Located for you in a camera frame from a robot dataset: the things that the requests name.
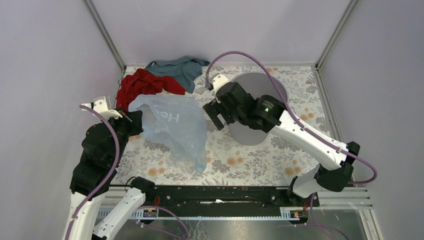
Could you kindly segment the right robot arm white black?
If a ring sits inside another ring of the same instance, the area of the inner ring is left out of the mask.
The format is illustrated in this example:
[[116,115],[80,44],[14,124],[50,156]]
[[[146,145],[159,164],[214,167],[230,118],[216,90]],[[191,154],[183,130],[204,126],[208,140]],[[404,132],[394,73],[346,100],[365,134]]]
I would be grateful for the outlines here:
[[224,128],[218,117],[221,115],[228,125],[238,122],[280,136],[318,161],[314,169],[291,181],[286,193],[291,205],[299,206],[311,194],[323,190],[341,192],[350,183],[354,158],[349,154],[357,153],[358,144],[338,142],[317,132],[300,119],[293,119],[282,101],[271,95],[254,98],[238,82],[215,80],[207,89],[215,93],[215,98],[203,109],[218,130]]

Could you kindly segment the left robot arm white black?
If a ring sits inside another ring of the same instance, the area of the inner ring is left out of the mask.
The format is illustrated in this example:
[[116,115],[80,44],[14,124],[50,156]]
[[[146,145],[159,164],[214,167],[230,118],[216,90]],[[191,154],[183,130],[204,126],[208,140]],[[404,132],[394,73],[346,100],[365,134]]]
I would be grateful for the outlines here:
[[142,111],[127,112],[122,118],[92,125],[81,145],[80,162],[74,168],[70,183],[71,204],[64,240],[113,240],[133,212],[141,205],[154,202],[155,184],[135,177],[120,202],[99,223],[98,212],[130,137],[143,132]]

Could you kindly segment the light blue plastic trash bag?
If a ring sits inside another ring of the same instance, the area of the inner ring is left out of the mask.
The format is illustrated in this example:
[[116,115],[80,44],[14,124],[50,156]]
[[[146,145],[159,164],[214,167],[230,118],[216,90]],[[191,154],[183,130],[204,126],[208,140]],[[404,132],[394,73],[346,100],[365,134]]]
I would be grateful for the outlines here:
[[140,94],[128,110],[142,111],[145,140],[165,145],[172,160],[191,161],[197,172],[206,169],[207,122],[194,97]]

